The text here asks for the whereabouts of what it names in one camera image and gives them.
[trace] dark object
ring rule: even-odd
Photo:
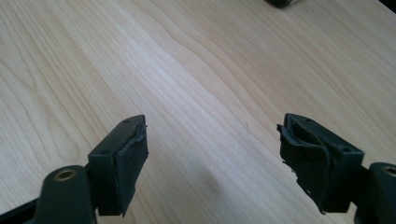
[[[382,4],[384,4],[387,8],[396,13],[396,2],[395,0],[379,0]]]
[[[286,114],[280,156],[319,211],[346,212],[358,206],[356,223],[396,223],[396,166],[361,166],[363,151],[302,116]]]
[[[264,0],[264,1],[274,7],[282,8],[288,6],[292,0]]]
[[[88,155],[99,215],[125,215],[148,154],[145,118],[137,116],[122,121]]]
[[[35,223],[95,223],[87,173],[66,166],[44,180],[35,210]]]
[[[86,167],[66,166],[49,174],[40,197],[0,216],[0,223],[96,223],[125,215],[148,157],[143,115],[122,121],[90,153]]]

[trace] black plastic part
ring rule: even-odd
[[[66,166],[50,173],[43,183],[34,223],[96,223],[89,187],[82,166]]]
[[[382,224],[396,223],[396,166],[376,162],[369,169],[370,200]]]
[[[396,2],[395,0],[379,0],[382,4],[384,4],[387,8],[396,13]]]
[[[346,212],[364,152],[312,119],[286,114],[280,132],[280,156],[319,211]]]
[[[125,215],[148,154],[143,115],[120,122],[89,154],[93,204],[100,216]]]
[[[35,206],[37,199],[25,203],[17,208],[12,209],[0,216],[0,224],[8,223],[25,223],[35,216]]]
[[[369,188],[371,180],[369,170],[361,167],[361,172],[354,179],[356,185],[351,196],[352,202],[358,207],[354,217],[355,224],[379,224],[374,204],[370,198],[372,192]]]
[[[288,6],[292,0],[264,0],[264,1],[274,7],[282,8]]]

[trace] small hole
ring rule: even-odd
[[[386,172],[388,175],[393,175],[393,176],[396,177],[396,168],[394,168],[394,167],[390,167],[390,166],[385,167],[385,172]]]
[[[68,180],[70,178],[72,178],[73,176],[76,175],[76,171],[75,170],[64,170],[59,172],[56,176],[55,176],[55,181],[65,181]]]
[[[351,152],[352,149],[350,149],[350,148],[348,148],[348,147],[344,147],[344,148],[343,148],[343,151],[345,151],[345,152]]]

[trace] wood grain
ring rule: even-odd
[[[373,0],[2,0],[0,213],[145,114],[134,199],[100,223],[352,223],[295,183],[276,124],[301,114],[395,163],[394,24]]]

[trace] light wood grain surface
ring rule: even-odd
[[[395,24],[375,0],[1,0],[0,213],[145,114],[134,199],[100,223],[353,223],[295,183],[276,124],[396,163]]]

